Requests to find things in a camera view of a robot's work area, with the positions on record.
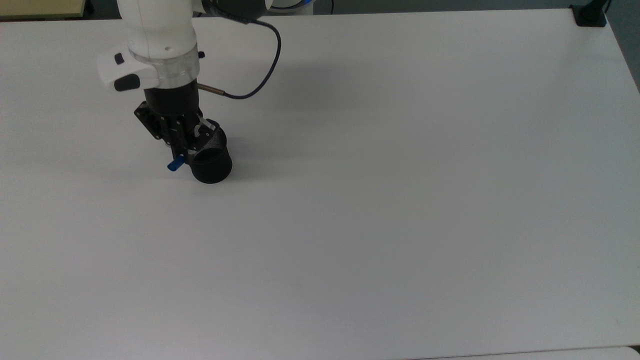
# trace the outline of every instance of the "black button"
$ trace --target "black button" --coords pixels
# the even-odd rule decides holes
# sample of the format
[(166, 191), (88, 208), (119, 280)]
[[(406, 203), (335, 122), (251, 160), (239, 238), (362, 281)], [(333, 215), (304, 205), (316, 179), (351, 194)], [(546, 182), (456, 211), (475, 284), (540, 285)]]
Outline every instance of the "black button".
[(136, 74), (129, 74), (117, 79), (113, 83), (113, 87), (116, 91), (133, 90), (140, 87), (140, 78)]
[(113, 58), (116, 60), (116, 64), (118, 65), (121, 63), (124, 63), (124, 58), (122, 57), (122, 53), (115, 54)]

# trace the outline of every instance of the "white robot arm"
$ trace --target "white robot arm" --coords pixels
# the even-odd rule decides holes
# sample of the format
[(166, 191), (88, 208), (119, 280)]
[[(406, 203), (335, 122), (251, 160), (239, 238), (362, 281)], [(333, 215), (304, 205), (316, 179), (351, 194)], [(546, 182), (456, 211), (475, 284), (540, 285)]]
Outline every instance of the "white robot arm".
[(187, 163), (199, 181), (217, 183), (226, 178), (232, 166), (224, 132), (218, 123), (204, 119), (198, 107), (196, 78), (204, 53), (198, 51), (191, 23), (193, 12), (263, 24), (275, 31), (279, 44), (277, 31), (257, 21), (271, 3), (272, 0), (118, 0), (128, 39), (99, 55), (99, 75), (115, 91), (144, 89), (146, 101), (135, 114), (155, 138), (172, 148), (170, 170)]

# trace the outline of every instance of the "white surface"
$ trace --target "white surface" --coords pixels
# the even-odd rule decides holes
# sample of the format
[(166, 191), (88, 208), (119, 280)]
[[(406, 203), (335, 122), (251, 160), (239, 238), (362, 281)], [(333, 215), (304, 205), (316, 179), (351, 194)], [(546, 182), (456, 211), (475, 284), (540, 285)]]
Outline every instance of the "white surface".
[[(386, 360), (640, 343), (640, 95), (570, 10), (272, 18), (202, 94), (208, 186), (107, 94), (120, 21), (0, 24), (0, 359)], [(268, 69), (195, 22), (200, 81)]]
[(453, 359), (467, 360), (638, 360), (640, 355), (628, 347), (591, 348), (582, 350), (527, 352), (524, 354), (504, 354)]

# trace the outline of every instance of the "black cylindrical cup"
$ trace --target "black cylindrical cup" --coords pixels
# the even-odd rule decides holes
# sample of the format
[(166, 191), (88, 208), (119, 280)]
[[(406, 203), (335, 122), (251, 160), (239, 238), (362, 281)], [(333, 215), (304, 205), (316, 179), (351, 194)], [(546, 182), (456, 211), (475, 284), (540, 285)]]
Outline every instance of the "black cylindrical cup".
[(217, 146), (200, 151), (189, 164), (193, 177), (205, 184), (215, 184), (226, 179), (233, 166), (225, 132), (218, 127), (214, 137), (217, 138)]

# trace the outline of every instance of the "blue handle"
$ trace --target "blue handle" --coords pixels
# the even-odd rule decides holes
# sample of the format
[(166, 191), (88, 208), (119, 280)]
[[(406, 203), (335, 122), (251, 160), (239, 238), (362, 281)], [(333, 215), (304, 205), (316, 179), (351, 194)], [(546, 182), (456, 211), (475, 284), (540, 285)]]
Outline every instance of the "blue handle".
[(172, 162), (170, 162), (169, 165), (167, 165), (166, 167), (171, 171), (176, 171), (178, 170), (179, 167), (182, 166), (182, 164), (184, 164), (184, 156), (178, 155), (178, 157), (175, 158)]

